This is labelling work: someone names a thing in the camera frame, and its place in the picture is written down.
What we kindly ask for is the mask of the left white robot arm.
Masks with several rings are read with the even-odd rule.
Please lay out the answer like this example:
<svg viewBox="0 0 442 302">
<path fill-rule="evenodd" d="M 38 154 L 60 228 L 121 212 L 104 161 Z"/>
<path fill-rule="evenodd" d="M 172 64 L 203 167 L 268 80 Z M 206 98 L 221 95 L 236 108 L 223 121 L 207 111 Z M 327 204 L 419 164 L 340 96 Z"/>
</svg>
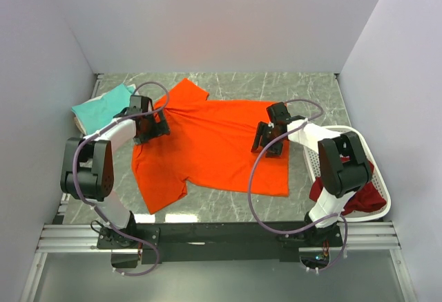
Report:
<svg viewBox="0 0 442 302">
<path fill-rule="evenodd" d="M 169 134 L 163 108 L 153 108 L 149 97 L 132 95 L 105 127 L 66 141 L 61 190 L 89 205 L 105 222 L 99 233 L 123 248 L 134 246 L 141 236 L 133 213 L 113 191 L 113 154 L 129 140 L 141 145 Z"/>
</svg>

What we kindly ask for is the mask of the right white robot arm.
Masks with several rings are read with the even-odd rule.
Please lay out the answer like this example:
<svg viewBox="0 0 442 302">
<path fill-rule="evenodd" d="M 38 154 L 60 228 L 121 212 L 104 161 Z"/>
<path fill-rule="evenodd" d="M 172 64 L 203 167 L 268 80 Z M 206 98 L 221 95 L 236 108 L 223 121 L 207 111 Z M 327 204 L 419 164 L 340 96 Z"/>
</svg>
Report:
<svg viewBox="0 0 442 302">
<path fill-rule="evenodd" d="M 252 150 L 262 148 L 254 162 L 247 187 L 247 201 L 256 222 L 267 231 L 283 236 L 303 235 L 306 243 L 320 245 L 336 226 L 345 205 L 372 179 L 361 139 L 357 133 L 338 133 L 311 121 L 324 110 L 311 117 L 290 115 L 285 102 L 267 107 L 269 122 L 260 122 L 256 130 Z M 312 209 L 305 216 L 305 226 L 283 231 L 264 224 L 255 212 L 251 199 L 253 175 L 263 155 L 281 155 L 284 140 L 298 143 L 318 154 L 320 179 L 323 188 Z"/>
</svg>

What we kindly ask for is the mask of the orange t-shirt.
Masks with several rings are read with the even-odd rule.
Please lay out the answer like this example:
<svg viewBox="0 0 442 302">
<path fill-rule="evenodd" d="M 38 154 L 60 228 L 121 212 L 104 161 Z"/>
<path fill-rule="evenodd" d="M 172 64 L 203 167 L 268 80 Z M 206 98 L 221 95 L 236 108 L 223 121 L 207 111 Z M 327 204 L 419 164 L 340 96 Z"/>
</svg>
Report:
<svg viewBox="0 0 442 302">
<path fill-rule="evenodd" d="M 132 171 L 148 212 L 154 214 L 187 195 L 186 184 L 246 192 L 256 153 L 251 152 L 259 122 L 271 102 L 211 100 L 184 78 L 154 103 L 164 106 L 170 135 L 133 148 Z M 252 192 L 289 194 L 289 148 L 279 158 L 262 158 Z"/>
</svg>

